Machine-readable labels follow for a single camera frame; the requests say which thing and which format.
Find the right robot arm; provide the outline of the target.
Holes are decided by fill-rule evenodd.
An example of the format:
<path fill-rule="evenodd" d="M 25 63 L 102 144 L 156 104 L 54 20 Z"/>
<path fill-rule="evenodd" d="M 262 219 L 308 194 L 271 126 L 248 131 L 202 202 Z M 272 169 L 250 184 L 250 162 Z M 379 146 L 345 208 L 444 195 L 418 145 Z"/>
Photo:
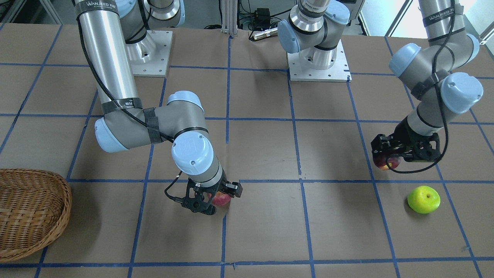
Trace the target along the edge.
<path fill-rule="evenodd" d="M 242 185 L 227 180 L 205 123 L 199 97 L 180 90 L 165 106 L 144 108 L 135 75 L 166 70 L 168 57 L 151 27 L 184 21 L 181 0 L 74 0 L 81 46 L 96 79 L 104 116 L 95 122 L 100 147 L 108 153 L 169 141 L 171 155 L 188 176 L 186 192 L 168 198 L 192 212 L 213 215 L 219 192 L 240 197 Z"/>

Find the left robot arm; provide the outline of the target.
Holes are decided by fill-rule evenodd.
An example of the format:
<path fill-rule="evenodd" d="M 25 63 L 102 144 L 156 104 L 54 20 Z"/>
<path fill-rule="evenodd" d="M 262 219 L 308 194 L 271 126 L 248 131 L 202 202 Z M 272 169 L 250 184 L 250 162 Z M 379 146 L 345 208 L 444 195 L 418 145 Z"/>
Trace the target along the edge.
<path fill-rule="evenodd" d="M 386 170 L 402 159 L 440 160 L 438 132 L 483 96 L 478 79 L 455 71 L 479 52 L 478 40 L 465 30 L 464 7 L 457 0 L 421 0 L 419 6 L 429 46 L 409 43 L 401 47 L 389 68 L 420 103 L 392 134 L 378 134 L 371 142 L 374 163 Z M 277 35 L 287 53 L 300 53 L 311 65 L 326 55 L 325 67 L 329 67 L 349 20 L 350 11 L 341 2 L 299 0 L 288 18 L 278 23 Z"/>

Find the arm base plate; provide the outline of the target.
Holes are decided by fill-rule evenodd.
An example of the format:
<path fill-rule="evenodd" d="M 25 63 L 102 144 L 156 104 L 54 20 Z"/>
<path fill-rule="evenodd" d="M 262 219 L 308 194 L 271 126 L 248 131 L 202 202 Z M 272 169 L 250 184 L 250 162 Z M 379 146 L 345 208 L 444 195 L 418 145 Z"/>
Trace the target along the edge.
<path fill-rule="evenodd" d="M 143 40 L 126 44 L 126 53 L 133 75 L 166 77 L 172 40 L 172 31 L 147 31 Z"/>
<path fill-rule="evenodd" d="M 342 41 L 335 49 L 323 51 L 311 47 L 286 55 L 291 81 L 352 81 Z"/>

